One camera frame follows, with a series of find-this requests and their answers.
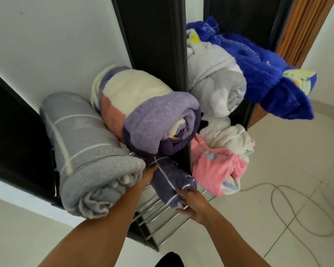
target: folded towel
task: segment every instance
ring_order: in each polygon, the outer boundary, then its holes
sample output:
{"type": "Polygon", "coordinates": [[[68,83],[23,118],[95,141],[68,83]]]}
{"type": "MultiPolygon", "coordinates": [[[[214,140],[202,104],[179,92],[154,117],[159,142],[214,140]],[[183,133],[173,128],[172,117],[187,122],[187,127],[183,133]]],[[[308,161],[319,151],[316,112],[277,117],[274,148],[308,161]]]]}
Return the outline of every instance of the folded towel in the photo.
{"type": "Polygon", "coordinates": [[[195,97],[128,67],[104,69],[93,82],[91,103],[108,129],[143,157],[180,151],[200,124],[195,97]]]}
{"type": "Polygon", "coordinates": [[[172,208],[182,208],[181,199],[175,190],[197,188],[197,183],[192,176],[182,170],[176,162],[169,157],[153,157],[147,160],[147,165],[158,164],[158,169],[153,174],[151,185],[159,198],[172,208]]]}
{"type": "Polygon", "coordinates": [[[284,76],[285,70],[294,68],[288,67],[276,53],[240,35],[220,34],[213,17],[188,23],[187,29],[195,29],[201,41],[222,47],[236,59],[247,81],[245,100],[259,103],[267,112],[284,119],[314,118],[307,95],[284,76]]]}
{"type": "Polygon", "coordinates": [[[49,95],[40,114],[55,150],[63,207],[85,218],[107,215],[125,188],[141,180],[144,161],[122,150],[99,114],[77,94],[49,95]]]}
{"type": "Polygon", "coordinates": [[[239,191],[240,182],[237,179],[248,166],[228,149],[209,148],[199,134],[191,141],[191,163],[192,176],[197,183],[217,197],[239,191]]]}
{"type": "Polygon", "coordinates": [[[242,125],[230,125],[230,119],[203,116],[208,126],[200,130],[199,135],[212,149],[225,148],[249,163],[249,155],[254,152],[255,143],[242,125]]]}
{"type": "Polygon", "coordinates": [[[235,58],[218,45],[200,42],[195,30],[187,30],[188,89],[202,112],[225,117],[244,99],[246,80],[235,58]]]}

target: blanket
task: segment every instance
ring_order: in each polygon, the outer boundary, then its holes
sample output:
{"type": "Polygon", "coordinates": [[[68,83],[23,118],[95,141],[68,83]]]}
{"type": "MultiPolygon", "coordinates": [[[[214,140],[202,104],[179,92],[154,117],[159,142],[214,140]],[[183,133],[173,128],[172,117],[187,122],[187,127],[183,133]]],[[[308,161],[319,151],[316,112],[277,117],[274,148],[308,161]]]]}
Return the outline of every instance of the blanket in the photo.
{"type": "Polygon", "coordinates": [[[59,195],[72,215],[98,218],[142,178],[143,160],[122,150],[101,116],[73,93],[54,93],[40,108],[60,174],[59,195]]]}
{"type": "Polygon", "coordinates": [[[240,190],[247,163],[228,149],[212,149],[199,134],[191,141],[192,176],[210,193],[220,197],[240,190]]]}
{"type": "Polygon", "coordinates": [[[93,82],[91,103],[108,129],[143,157],[180,151],[200,124],[195,97],[128,67],[104,69],[93,82]]]}
{"type": "MultiPolygon", "coordinates": [[[[201,41],[222,47],[236,59],[247,82],[245,100],[259,103],[267,112],[284,119],[314,118],[307,95],[293,80],[284,77],[285,70],[294,67],[288,67],[276,53],[240,35],[220,34],[212,17],[205,22],[188,23],[187,29],[194,29],[201,41]]],[[[316,76],[304,80],[314,85],[316,76]]]]}
{"type": "Polygon", "coordinates": [[[201,42],[187,30],[188,89],[202,112],[225,117],[244,99],[246,80],[235,58],[218,45],[201,42]]]}
{"type": "Polygon", "coordinates": [[[154,172],[151,185],[159,198],[172,208],[183,208],[181,199],[175,190],[197,188],[192,176],[182,170],[175,161],[169,157],[157,156],[146,161],[148,166],[158,164],[154,172]]]}
{"type": "Polygon", "coordinates": [[[254,152],[255,142],[242,125],[230,126],[228,117],[215,118],[203,115],[202,119],[208,121],[208,126],[200,130],[199,135],[208,147],[228,149],[249,163],[249,155],[254,152]]]}

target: dark purple towel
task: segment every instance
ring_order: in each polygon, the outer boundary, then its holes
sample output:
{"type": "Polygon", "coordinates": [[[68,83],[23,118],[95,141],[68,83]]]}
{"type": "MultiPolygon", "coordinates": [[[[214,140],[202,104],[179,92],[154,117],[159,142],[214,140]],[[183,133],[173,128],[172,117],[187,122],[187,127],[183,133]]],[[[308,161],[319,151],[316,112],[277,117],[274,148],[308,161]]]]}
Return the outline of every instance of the dark purple towel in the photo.
{"type": "Polygon", "coordinates": [[[151,181],[160,199],[172,208],[181,208],[181,199],[175,190],[197,188],[197,183],[192,176],[182,170],[176,162],[169,157],[153,157],[146,161],[146,165],[152,166],[157,162],[158,169],[153,174],[151,181]]]}
{"type": "Polygon", "coordinates": [[[172,92],[156,96],[139,105],[127,116],[122,134],[129,149],[142,157],[160,153],[171,156],[192,140],[200,124],[200,107],[194,96],[186,92],[172,92]],[[167,131],[179,120],[179,139],[168,138],[167,131]]]}

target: right hand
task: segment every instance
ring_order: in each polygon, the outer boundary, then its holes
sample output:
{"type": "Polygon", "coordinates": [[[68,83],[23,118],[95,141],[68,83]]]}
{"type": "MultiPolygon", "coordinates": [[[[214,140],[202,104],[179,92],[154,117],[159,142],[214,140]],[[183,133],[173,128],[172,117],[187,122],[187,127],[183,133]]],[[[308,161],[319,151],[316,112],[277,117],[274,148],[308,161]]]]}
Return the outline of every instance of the right hand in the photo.
{"type": "Polygon", "coordinates": [[[181,202],[188,205],[186,209],[176,209],[176,212],[188,215],[197,223],[205,226],[214,210],[207,199],[194,187],[189,190],[177,189],[176,192],[185,198],[181,202]]]}

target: blue blanket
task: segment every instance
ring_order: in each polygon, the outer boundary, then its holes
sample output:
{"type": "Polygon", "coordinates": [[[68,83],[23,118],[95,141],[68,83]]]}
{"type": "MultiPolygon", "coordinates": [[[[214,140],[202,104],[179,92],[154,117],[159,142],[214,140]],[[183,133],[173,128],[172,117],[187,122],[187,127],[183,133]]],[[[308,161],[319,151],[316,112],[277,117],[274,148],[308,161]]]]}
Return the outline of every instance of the blue blanket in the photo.
{"type": "MultiPolygon", "coordinates": [[[[236,59],[247,81],[245,100],[259,103],[265,111],[283,119],[314,118],[307,95],[293,80],[284,77],[285,70],[294,67],[287,66],[276,53],[240,35],[220,34],[212,17],[205,22],[188,23],[187,29],[195,29],[201,41],[222,47],[236,59]]],[[[312,87],[315,79],[316,76],[312,78],[312,87]]]]}

